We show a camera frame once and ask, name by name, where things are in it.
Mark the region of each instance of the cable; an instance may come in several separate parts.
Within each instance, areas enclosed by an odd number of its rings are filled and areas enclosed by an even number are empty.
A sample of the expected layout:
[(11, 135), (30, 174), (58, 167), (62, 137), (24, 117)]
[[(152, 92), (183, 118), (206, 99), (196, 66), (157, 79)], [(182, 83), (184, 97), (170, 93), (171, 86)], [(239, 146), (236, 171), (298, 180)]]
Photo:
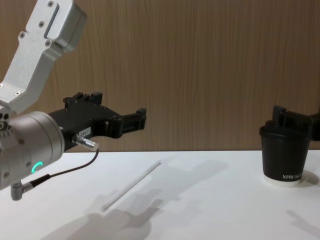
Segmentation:
[(30, 184), (32, 185), (32, 188), (35, 188), (36, 186), (44, 183), (45, 181), (47, 181), (47, 180), (49, 180), (49, 179), (51, 179), (53, 177), (57, 177), (57, 176), (60, 176), (62, 174), (67, 174), (67, 173), (71, 173), (71, 172), (79, 170), (79, 169), (83, 169), (83, 168), (89, 166), (90, 164), (92, 164), (97, 159), (98, 155), (99, 155), (99, 149), (96, 150), (95, 155), (92, 158), (92, 160), (89, 161), (88, 163), (86, 163), (85, 165), (78, 166), (78, 167), (75, 167), (75, 168), (72, 168), (72, 169), (69, 169), (69, 170), (66, 170), (66, 171), (61, 171), (61, 172), (58, 172), (58, 173), (55, 173), (55, 174), (52, 174), (52, 175), (47, 174), (47, 175), (41, 176), (41, 177), (39, 177), (39, 178), (37, 178), (37, 179), (35, 179), (33, 181), (30, 181)]

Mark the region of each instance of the white table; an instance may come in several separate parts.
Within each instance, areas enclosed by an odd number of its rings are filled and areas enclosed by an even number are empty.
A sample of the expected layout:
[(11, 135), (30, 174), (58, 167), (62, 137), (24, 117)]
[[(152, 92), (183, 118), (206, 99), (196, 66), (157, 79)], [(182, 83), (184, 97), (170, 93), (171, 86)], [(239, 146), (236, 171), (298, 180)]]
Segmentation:
[[(26, 178), (86, 163), (67, 153)], [(156, 161), (162, 164), (107, 211), (102, 207)], [(320, 239), (320, 151), (299, 187), (270, 185), (260, 151), (101, 153), (14, 202), (0, 191), (2, 240)]]

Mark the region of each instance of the wooden wall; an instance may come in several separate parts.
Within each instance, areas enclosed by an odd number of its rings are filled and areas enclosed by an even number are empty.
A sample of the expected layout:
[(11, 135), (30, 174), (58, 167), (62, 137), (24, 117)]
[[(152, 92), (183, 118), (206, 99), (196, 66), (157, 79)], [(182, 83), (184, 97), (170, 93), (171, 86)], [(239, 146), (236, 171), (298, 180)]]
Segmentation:
[[(255, 150), (273, 105), (319, 109), (319, 0), (76, 2), (83, 37), (29, 111), (80, 91), (121, 114), (146, 107), (146, 130), (99, 138), (103, 151)], [(0, 0), (0, 79), (35, 3)]]

